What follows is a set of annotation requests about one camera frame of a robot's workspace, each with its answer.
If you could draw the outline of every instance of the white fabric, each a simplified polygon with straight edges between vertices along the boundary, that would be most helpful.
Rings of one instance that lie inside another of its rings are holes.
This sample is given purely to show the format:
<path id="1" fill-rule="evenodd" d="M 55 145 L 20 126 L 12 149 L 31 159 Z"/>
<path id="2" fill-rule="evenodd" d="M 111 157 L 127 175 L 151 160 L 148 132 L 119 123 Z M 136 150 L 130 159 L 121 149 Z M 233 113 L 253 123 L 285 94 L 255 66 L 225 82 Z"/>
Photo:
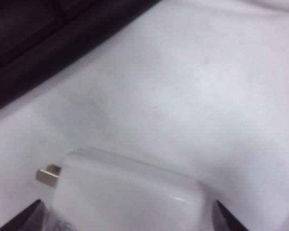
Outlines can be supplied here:
<path id="1" fill-rule="evenodd" d="M 0 226 L 97 147 L 197 179 L 251 231 L 289 230 L 289 13 L 164 0 L 0 110 Z"/>

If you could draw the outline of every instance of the black object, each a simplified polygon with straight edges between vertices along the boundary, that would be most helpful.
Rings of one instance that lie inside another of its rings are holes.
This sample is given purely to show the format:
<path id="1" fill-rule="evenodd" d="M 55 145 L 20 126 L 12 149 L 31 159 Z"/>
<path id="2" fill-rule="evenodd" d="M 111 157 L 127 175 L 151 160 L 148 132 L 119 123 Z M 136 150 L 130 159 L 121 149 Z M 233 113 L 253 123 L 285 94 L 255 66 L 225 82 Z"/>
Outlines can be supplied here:
<path id="1" fill-rule="evenodd" d="M 213 203 L 212 221 L 215 231 L 248 231 L 219 201 Z"/>
<path id="2" fill-rule="evenodd" d="M 0 231 L 40 231 L 43 229 L 45 205 L 37 200 L 0 228 Z"/>
<path id="3" fill-rule="evenodd" d="M 0 108 L 159 0 L 0 0 Z"/>

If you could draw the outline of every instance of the white power adapter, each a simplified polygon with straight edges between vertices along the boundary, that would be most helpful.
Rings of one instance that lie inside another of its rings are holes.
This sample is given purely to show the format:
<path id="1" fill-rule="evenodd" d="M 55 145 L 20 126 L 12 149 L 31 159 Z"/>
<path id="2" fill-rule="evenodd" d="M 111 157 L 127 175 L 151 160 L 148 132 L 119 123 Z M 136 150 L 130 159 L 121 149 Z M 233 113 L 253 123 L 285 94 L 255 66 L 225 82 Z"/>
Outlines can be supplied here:
<path id="1" fill-rule="evenodd" d="M 55 185 L 57 174 L 37 177 Z M 80 150 L 64 161 L 46 231 L 195 231 L 204 201 L 193 178 Z"/>

